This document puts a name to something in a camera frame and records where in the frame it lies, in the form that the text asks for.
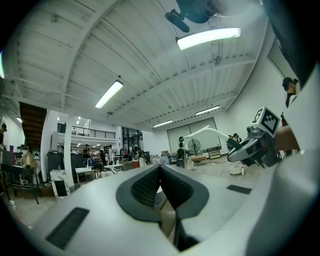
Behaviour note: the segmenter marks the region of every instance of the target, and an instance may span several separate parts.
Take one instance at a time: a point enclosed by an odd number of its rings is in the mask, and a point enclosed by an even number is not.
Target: industrial fan
[[[200,147],[201,147],[201,144],[197,139],[192,139],[188,143],[188,149],[191,152],[195,153],[195,155],[197,155],[197,152],[200,150]]]

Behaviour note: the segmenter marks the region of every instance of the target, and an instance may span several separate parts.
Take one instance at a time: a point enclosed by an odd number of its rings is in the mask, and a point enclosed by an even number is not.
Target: fluorescent light
[[[199,116],[199,115],[201,115],[201,114],[210,112],[210,111],[212,111],[212,110],[216,110],[216,109],[218,109],[218,108],[220,108],[220,105],[214,106],[214,107],[211,107],[211,108],[208,108],[208,109],[205,109],[205,110],[202,110],[202,111],[200,111],[200,112],[195,113],[195,115],[196,115],[196,116]]]
[[[238,38],[240,37],[240,35],[241,29],[239,27],[212,29],[205,32],[186,35],[184,37],[179,38],[176,42],[180,50],[184,50],[189,47],[214,40]]]
[[[5,72],[4,72],[4,68],[2,66],[2,51],[0,51],[0,77],[2,79],[5,79]]]
[[[153,127],[164,126],[164,125],[167,125],[167,124],[171,124],[172,122],[173,122],[172,120],[166,121],[166,122],[162,122],[162,123],[159,123],[159,124],[155,124]]]
[[[115,80],[113,85],[106,91],[95,107],[97,109],[101,109],[107,103],[107,101],[110,100],[111,97],[115,95],[123,86],[124,84],[122,82]]]

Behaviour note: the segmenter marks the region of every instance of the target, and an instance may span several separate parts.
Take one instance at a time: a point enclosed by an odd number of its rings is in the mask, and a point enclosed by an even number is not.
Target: wooden staircase
[[[25,137],[24,144],[29,150],[40,151],[41,136],[44,127],[47,110],[45,108],[20,102],[20,116]]]

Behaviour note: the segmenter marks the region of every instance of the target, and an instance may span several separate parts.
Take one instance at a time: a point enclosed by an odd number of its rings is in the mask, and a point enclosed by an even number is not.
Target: concrete floor
[[[224,177],[232,180],[235,185],[237,184],[237,181],[246,181],[246,187],[252,188],[259,178],[261,171],[263,170],[257,165],[252,165],[245,168],[244,175],[238,174],[233,176],[229,174],[229,164],[225,161],[226,157],[223,156],[219,159],[215,159],[214,161],[208,161],[208,165],[206,165],[205,162],[195,164],[194,172],[206,174],[208,175],[208,179],[210,178],[210,176],[212,176],[213,179],[216,179],[217,177]],[[34,199],[14,199],[18,217],[25,225],[29,227],[32,227],[46,211],[50,210],[50,208],[56,204],[56,199],[54,197],[38,197],[38,200],[39,205],[37,205]]]

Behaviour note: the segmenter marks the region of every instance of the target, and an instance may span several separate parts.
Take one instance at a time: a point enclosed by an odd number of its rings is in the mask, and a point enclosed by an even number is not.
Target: black metal railing
[[[66,133],[66,125],[62,123],[58,123],[58,133]],[[105,139],[115,139],[116,133],[111,131],[104,131],[104,130],[94,130],[88,129],[84,127],[77,127],[73,126],[72,135],[80,135],[86,137],[97,137],[97,138],[105,138]]]

